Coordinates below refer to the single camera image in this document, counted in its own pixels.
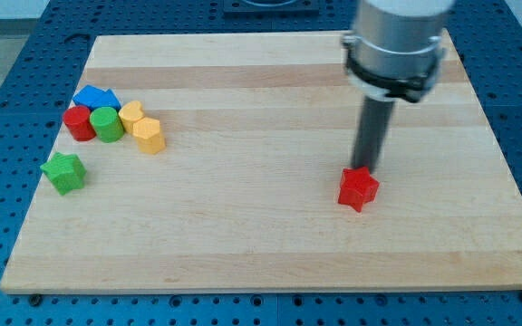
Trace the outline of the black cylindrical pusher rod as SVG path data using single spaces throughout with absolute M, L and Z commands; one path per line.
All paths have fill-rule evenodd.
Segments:
M 376 169 L 393 108 L 394 101 L 364 98 L 353 145 L 352 168 L 368 168 L 370 172 Z

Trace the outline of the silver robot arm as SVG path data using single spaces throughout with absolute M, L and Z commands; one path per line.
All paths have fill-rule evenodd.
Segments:
M 454 0 L 359 0 L 342 36 L 348 80 L 363 92 L 352 168 L 376 169 L 395 102 L 417 103 L 440 77 Z

